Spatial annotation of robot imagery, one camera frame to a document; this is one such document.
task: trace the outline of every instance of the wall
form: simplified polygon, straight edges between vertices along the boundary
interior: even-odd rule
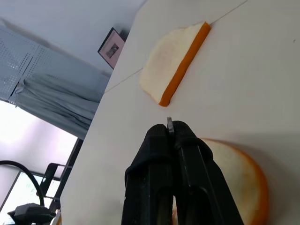
[[[35,116],[0,101],[0,160],[13,160],[44,173],[49,163],[65,164],[77,138]],[[63,168],[57,171],[60,177]],[[17,170],[0,166],[0,206]]]
[[[112,72],[97,53],[111,27],[129,30],[146,0],[2,0],[0,17],[50,45]]]

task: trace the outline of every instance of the picture frame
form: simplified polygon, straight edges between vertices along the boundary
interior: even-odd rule
[[[98,53],[112,69],[114,69],[117,64],[124,44],[125,41],[121,38],[118,32],[114,28],[111,28],[104,42],[98,49]]]

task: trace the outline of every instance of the bright window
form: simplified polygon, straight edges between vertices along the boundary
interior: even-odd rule
[[[34,177],[39,184],[42,182],[42,176],[34,175]],[[54,197],[59,184],[60,181],[52,180],[46,196]],[[4,202],[3,208],[1,209],[0,225],[14,224],[14,221],[7,213],[14,211],[17,206],[28,203],[39,204],[39,198],[36,195],[36,192],[37,190],[35,189],[29,177],[24,172],[20,172],[13,189],[11,190],[7,200]],[[45,207],[49,208],[52,199],[44,198],[44,201]]]

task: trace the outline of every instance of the white bread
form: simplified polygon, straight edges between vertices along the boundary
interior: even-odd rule
[[[269,211],[268,187],[259,166],[233,146],[213,140],[203,141],[213,151],[214,161],[222,170],[244,225],[265,225]],[[173,224],[178,224],[175,204]]]
[[[140,86],[161,106],[168,106],[188,66],[210,31],[206,22],[164,36],[150,53]]]

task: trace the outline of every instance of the table surface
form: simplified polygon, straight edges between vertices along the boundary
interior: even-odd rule
[[[62,193],[63,224],[120,224],[125,169],[147,130],[166,124],[167,116],[186,122],[199,137],[240,146],[267,176],[270,224],[298,224],[300,2],[173,1],[162,15],[160,6],[172,6],[171,0],[149,0],[136,17]],[[183,2],[199,13],[183,10]],[[182,21],[188,15],[193,19]],[[163,31],[194,23],[197,16],[215,21],[212,30],[170,105],[160,107],[139,87],[137,71]]]

